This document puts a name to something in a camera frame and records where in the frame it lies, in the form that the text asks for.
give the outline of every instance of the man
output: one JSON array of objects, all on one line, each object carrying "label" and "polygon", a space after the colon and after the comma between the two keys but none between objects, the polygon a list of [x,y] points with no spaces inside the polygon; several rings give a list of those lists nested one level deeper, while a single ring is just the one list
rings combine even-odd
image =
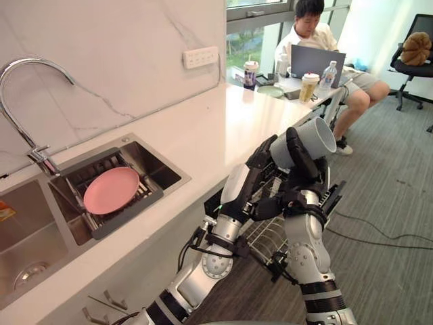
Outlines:
[{"label": "man", "polygon": [[[332,36],[329,26],[319,23],[323,8],[323,0],[299,0],[297,2],[295,23],[289,35],[284,37],[277,46],[276,58],[286,51],[289,60],[291,60],[292,44],[338,51],[337,42]],[[342,74],[348,78],[353,78],[353,82],[348,84],[349,92],[345,100],[348,109],[337,120],[334,136],[337,141],[337,153],[346,156],[352,154],[353,150],[346,143],[344,134],[368,108],[384,99],[390,88],[373,75],[349,67],[344,67]]]}]

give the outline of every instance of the gray cup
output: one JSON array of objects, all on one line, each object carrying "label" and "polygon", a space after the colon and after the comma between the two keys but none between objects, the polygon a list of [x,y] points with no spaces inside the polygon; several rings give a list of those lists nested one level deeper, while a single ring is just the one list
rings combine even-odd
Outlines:
[{"label": "gray cup", "polygon": [[[334,134],[322,118],[315,117],[295,129],[312,159],[318,159],[337,150]],[[285,132],[271,144],[270,151],[279,168],[289,169],[294,166],[287,148]]]}]

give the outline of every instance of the white shirt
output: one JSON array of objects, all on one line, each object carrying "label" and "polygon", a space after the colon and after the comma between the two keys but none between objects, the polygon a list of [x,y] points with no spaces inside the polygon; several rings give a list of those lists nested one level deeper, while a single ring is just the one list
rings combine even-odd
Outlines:
[{"label": "white shirt", "polygon": [[307,39],[299,36],[295,31],[295,26],[293,25],[290,33],[279,42],[277,49],[275,50],[275,62],[278,61],[279,55],[284,53],[284,48],[286,49],[289,62],[292,61],[292,44],[314,47],[316,49],[326,49],[328,51],[338,50],[337,41],[332,35],[331,28],[328,24],[323,22],[318,23],[316,29]]}]

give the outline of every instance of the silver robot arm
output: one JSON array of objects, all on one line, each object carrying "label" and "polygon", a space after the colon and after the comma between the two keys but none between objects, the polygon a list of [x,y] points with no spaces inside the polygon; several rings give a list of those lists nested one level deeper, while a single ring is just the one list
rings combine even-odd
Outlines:
[{"label": "silver robot arm", "polygon": [[[246,165],[238,165],[231,172],[221,195],[221,204],[230,204],[231,209],[244,188],[251,170]],[[179,325],[186,321],[189,315],[199,308],[214,285],[225,278],[231,271],[233,252],[246,252],[246,242],[237,244],[242,222],[220,213],[217,219],[205,216],[201,226],[201,237],[212,226],[211,236],[207,236],[207,244],[200,250],[201,254],[189,265],[177,273],[158,298],[135,318],[123,324],[130,325]]]},{"label": "silver robot arm", "polygon": [[216,220],[204,218],[201,230],[205,232],[212,226],[212,231],[206,236],[207,245],[199,248],[202,254],[184,267],[146,310],[123,324],[180,325],[186,321],[213,286],[229,274],[231,256],[240,248],[237,241],[241,226],[250,218],[259,221],[282,214],[289,242],[286,272],[300,286],[307,324],[357,325],[336,286],[331,260],[322,243],[327,218],[319,200],[329,188],[326,160],[313,161],[295,129],[289,128],[284,136],[286,139],[279,143],[287,142],[286,152],[295,166],[278,194],[251,203],[260,184],[279,169],[275,161],[281,161],[281,156],[273,156],[270,149],[277,139],[274,135],[256,149],[246,164],[237,166],[230,174],[221,195],[219,216]]},{"label": "silver robot arm", "polygon": [[[308,204],[319,204],[316,193],[301,191]],[[308,213],[284,221],[289,238],[288,269],[296,279],[306,306],[308,325],[356,325],[330,269],[331,259],[322,242],[322,225]]]}]

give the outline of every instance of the dish rack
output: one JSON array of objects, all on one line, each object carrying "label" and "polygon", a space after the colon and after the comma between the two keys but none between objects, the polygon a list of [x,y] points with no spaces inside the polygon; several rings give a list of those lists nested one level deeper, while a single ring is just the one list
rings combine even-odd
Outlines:
[{"label": "dish rack", "polygon": [[[133,199],[112,213],[95,215],[88,212],[83,203],[87,188],[102,173],[116,167],[130,167],[139,174],[139,187]],[[64,171],[62,177],[74,195],[81,210],[81,218],[94,239],[107,236],[164,195],[163,190],[148,175],[138,172],[133,165],[127,162],[118,148],[101,153],[92,162],[86,162],[85,166],[77,166],[74,170]]]},{"label": "dish rack", "polygon": [[[283,172],[272,176],[272,178],[264,183],[260,190],[253,195],[252,202],[276,195],[279,186],[286,177],[287,174]],[[339,193],[344,184],[345,182],[343,181],[341,186],[332,186],[329,191],[322,196],[319,206],[322,207],[328,215],[341,198]],[[269,220],[257,222],[250,219],[241,228],[240,234],[248,241],[253,256],[272,273],[272,281],[276,281],[281,274],[281,267],[285,268],[287,266],[285,256],[287,256],[289,247],[286,231],[284,230],[284,218],[279,215]]]}]

